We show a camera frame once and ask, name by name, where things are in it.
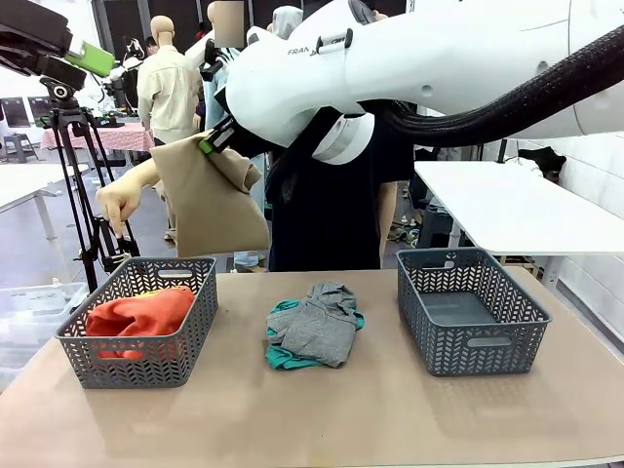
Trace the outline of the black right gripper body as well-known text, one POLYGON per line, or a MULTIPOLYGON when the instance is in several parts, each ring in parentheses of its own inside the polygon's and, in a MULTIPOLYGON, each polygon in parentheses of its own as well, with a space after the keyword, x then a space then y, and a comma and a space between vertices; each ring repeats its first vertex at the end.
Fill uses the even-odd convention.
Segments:
POLYGON ((231 130, 233 134, 228 140, 228 146, 244 157, 252 159, 260 154, 270 153, 273 150, 271 141, 253 134, 236 121, 233 122, 231 130))

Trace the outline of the person's right hand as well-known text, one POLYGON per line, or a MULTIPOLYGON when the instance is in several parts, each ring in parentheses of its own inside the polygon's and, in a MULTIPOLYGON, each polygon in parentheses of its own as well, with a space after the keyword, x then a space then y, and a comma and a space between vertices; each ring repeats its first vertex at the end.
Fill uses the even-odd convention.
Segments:
POLYGON ((108 221, 117 239, 124 236, 123 223, 140 202, 141 185, 132 180, 116 180, 97 191, 103 217, 108 221))

